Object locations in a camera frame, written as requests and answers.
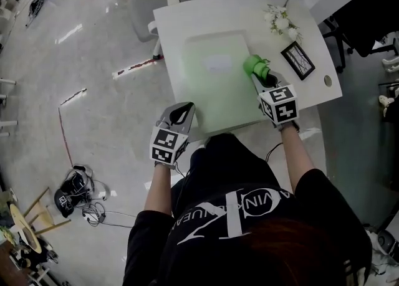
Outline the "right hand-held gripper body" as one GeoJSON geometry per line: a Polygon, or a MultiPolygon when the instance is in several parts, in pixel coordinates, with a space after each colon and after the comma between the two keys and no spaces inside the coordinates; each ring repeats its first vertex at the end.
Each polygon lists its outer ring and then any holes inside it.
{"type": "Polygon", "coordinates": [[[261,110],[275,126],[299,118],[297,94],[292,84],[271,88],[258,95],[261,110]]]}

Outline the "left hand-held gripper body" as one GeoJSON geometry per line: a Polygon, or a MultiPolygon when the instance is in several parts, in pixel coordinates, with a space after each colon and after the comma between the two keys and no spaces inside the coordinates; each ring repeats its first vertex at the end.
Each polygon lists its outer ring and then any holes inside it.
{"type": "Polygon", "coordinates": [[[155,164],[175,168],[177,159],[188,146],[189,133],[178,133],[171,130],[165,122],[157,121],[150,139],[149,157],[155,164]]]}

